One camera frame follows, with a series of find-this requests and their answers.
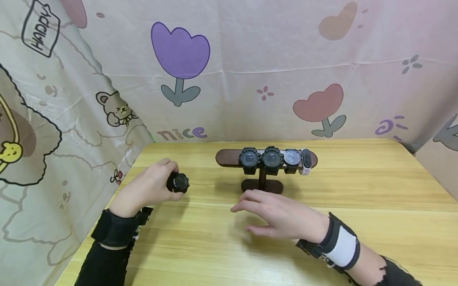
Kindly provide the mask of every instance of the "purple swirl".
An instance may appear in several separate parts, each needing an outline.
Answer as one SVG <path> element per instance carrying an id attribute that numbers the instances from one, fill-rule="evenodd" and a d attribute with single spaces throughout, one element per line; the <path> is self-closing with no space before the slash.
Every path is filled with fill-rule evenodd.
<path id="1" fill-rule="evenodd" d="M 389 119 L 385 119 L 385 120 L 382 120 L 379 124 L 385 124 L 385 123 L 387 125 L 379 126 L 379 128 L 377 128 L 377 130 L 375 130 L 375 134 L 376 135 L 382 135 L 382 134 L 388 133 L 393 129 L 394 122 L 392 122 Z"/>

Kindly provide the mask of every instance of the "fabric backdrop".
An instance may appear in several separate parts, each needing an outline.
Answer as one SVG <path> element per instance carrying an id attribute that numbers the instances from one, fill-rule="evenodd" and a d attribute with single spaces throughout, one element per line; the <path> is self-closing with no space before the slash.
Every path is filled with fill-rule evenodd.
<path id="1" fill-rule="evenodd" d="M 455 0 L 3 1 L 0 284 L 53 285 L 152 136 L 391 138 L 458 198 L 455 11 Z"/>

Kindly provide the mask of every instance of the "wooden watch stand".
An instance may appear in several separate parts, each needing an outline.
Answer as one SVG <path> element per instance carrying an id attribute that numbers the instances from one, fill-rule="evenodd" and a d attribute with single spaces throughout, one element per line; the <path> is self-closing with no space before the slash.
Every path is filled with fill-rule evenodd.
<path id="1" fill-rule="evenodd" d="M 263 153 L 264 150 L 257 150 L 258 153 Z M 221 149 L 216 153 L 215 159 L 216 163 L 222 167 L 229 167 L 229 168 L 242 168 L 239 165 L 239 155 L 242 152 L 241 149 Z M 318 158 L 316 157 L 315 153 L 310 151 L 311 159 L 312 159 L 312 168 L 316 166 L 318 163 Z M 285 169 L 286 164 L 280 167 L 279 172 L 281 169 Z M 302 170 L 302 162 L 298 166 L 298 172 Z M 281 194 L 283 192 L 283 184 L 278 180 L 267 180 L 266 170 L 264 168 L 259 169 L 259 179 L 245 179 L 243 180 L 241 187 L 242 191 L 245 192 L 248 189 L 260 189 L 269 193 L 274 194 Z"/>

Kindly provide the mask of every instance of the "purple tulip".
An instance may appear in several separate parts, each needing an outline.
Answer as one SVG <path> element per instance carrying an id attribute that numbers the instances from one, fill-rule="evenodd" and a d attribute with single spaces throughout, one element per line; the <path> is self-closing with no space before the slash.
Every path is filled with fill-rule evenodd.
<path id="1" fill-rule="evenodd" d="M 188 80 L 198 76 L 210 59 L 210 44 L 203 35 L 191 37 L 181 27 L 172 32 L 161 22 L 151 28 L 154 52 L 162 68 L 171 76 Z"/>

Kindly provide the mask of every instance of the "table surface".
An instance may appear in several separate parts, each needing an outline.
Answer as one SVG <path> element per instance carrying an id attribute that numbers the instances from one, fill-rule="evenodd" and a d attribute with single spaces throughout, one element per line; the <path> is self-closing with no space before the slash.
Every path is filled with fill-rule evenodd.
<path id="1" fill-rule="evenodd" d="M 252 237 L 244 226 L 262 221 L 229 211 L 241 181 L 253 176 L 220 167 L 215 154 L 246 146 L 309 148 L 318 165 L 309 176 L 279 173 L 283 195 L 331 211 L 423 285 L 456 285 L 458 204 L 402 145 L 384 139 L 147 146 L 121 187 L 164 157 L 179 163 L 191 187 L 180 202 L 155 207 L 132 252 L 126 285 L 348 285 L 291 242 Z M 91 244 L 87 237 L 57 285 L 74 285 Z"/>

